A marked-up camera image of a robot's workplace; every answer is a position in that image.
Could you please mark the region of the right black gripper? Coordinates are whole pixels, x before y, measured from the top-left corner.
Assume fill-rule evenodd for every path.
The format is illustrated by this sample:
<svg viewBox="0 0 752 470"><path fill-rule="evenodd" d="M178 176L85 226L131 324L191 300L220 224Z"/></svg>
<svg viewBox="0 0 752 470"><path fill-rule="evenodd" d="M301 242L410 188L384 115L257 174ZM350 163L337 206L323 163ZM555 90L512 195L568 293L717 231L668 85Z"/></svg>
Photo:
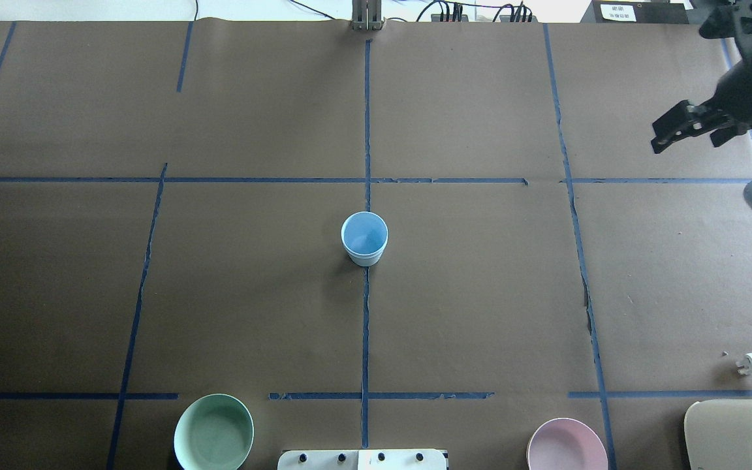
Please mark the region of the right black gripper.
<svg viewBox="0 0 752 470"><path fill-rule="evenodd" d="M681 140L710 132L714 147L752 130L752 1L728 1L710 11L699 27L705 39L732 38L741 56L716 85L713 97L702 104L711 113L712 130L695 128L695 104L684 99L656 119L651 150L660 154Z"/></svg>

